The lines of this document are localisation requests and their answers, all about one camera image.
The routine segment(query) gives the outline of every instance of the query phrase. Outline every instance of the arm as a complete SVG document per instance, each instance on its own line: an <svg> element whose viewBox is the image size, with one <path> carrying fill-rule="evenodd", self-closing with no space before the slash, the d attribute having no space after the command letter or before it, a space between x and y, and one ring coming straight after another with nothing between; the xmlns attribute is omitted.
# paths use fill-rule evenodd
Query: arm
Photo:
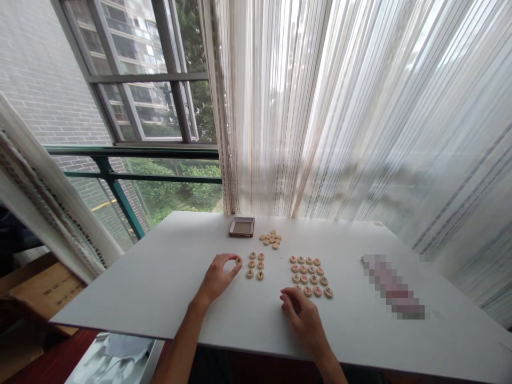
<svg viewBox="0 0 512 384"><path fill-rule="evenodd" d="M348 384L325 336L318 308L297 288L281 290L281 309L286 315L293 331L305 349L313 358L325 384Z"/></svg>
<svg viewBox="0 0 512 384"><path fill-rule="evenodd" d="M199 291L188 305L185 318L174 337L171 347L161 359L151 384L187 383L196 353L197 340L206 311L212 302L228 287L242 268L238 265L230 273L224 273L224 264L238 255L218 254L212 261Z"/></svg>

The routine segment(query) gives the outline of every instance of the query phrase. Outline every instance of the striped curtain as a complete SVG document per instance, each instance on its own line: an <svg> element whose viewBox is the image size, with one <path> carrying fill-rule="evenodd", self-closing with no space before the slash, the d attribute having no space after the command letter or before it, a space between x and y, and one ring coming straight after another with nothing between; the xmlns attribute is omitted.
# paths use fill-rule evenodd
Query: striped curtain
<svg viewBox="0 0 512 384"><path fill-rule="evenodd" d="M199 0L230 213L381 221L512 326L512 3Z"/></svg>

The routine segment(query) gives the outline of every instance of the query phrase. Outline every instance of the green foliage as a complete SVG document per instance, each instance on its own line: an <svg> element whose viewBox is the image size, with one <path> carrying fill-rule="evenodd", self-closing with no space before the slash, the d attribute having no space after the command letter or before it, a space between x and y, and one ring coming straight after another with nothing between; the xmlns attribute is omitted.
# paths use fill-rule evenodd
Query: green foliage
<svg viewBox="0 0 512 384"><path fill-rule="evenodd" d="M125 167L132 173L220 177L219 162L196 159L130 158ZM139 199L144 201L151 226L172 211L211 212L222 199L219 184L136 181Z"/></svg>
<svg viewBox="0 0 512 384"><path fill-rule="evenodd" d="M174 175L171 169L154 163L150 158L130 159L125 166L133 173ZM180 190L181 183L167 181L136 181L136 183L142 195L139 197L144 200L151 217L155 218L162 209L170 209L172 212L177 207L174 195Z"/></svg>
<svg viewBox="0 0 512 384"><path fill-rule="evenodd" d="M188 72L206 72L206 58L196 0L177 0L181 40ZM190 82L196 125L201 141L216 142L210 85L206 81Z"/></svg>
<svg viewBox="0 0 512 384"><path fill-rule="evenodd" d="M190 82L190 92L194 103L196 125L200 140L216 142L210 84L206 81Z"/></svg>
<svg viewBox="0 0 512 384"><path fill-rule="evenodd" d="M185 167L183 174L187 176L220 177L220 169L214 165L207 165L203 168L192 166ZM217 202L222 196L222 187L219 184L190 183L189 185L194 201L198 203Z"/></svg>
<svg viewBox="0 0 512 384"><path fill-rule="evenodd" d="M201 23L196 0L177 0L176 11L180 23L181 40L187 60L188 72L205 72L206 59L203 51Z"/></svg>

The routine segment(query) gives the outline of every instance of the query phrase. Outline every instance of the tree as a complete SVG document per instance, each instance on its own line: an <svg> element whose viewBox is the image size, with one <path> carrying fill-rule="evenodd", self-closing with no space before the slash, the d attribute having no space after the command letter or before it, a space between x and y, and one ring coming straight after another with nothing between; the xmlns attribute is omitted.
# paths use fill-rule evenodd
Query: tree
<svg viewBox="0 0 512 384"><path fill-rule="evenodd" d="M220 177L218 166L185 167L183 174L187 176ZM202 204L216 204L222 197L222 187L219 184L189 183L188 186L194 196L194 201Z"/></svg>
<svg viewBox="0 0 512 384"><path fill-rule="evenodd" d="M205 72L206 58L203 50L199 9L195 0L177 0L176 10L180 24L183 51L188 72ZM207 81L190 82L197 130L202 141L216 142L215 124L210 85Z"/></svg>
<svg viewBox="0 0 512 384"><path fill-rule="evenodd" d="M148 175L174 175L172 169L155 164L150 158L133 158L125 161L125 167L133 173ZM174 197L181 188L181 183L167 181L136 181L139 199L144 201L151 218L151 225L158 224L163 218L163 212L171 213L178 207L178 201Z"/></svg>

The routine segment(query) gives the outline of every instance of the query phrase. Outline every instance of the brick wall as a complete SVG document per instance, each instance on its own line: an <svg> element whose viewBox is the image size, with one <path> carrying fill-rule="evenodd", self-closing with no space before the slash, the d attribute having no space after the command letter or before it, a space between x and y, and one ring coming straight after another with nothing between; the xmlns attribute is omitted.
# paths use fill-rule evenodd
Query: brick wall
<svg viewBox="0 0 512 384"><path fill-rule="evenodd" d="M0 91L42 144L111 145L82 73L49 0L0 2ZM54 156L65 171L97 171L89 157ZM111 159L124 172L121 159ZM87 206L127 250L134 236L103 182L71 178ZM149 223L131 185L127 198L145 231Z"/></svg>

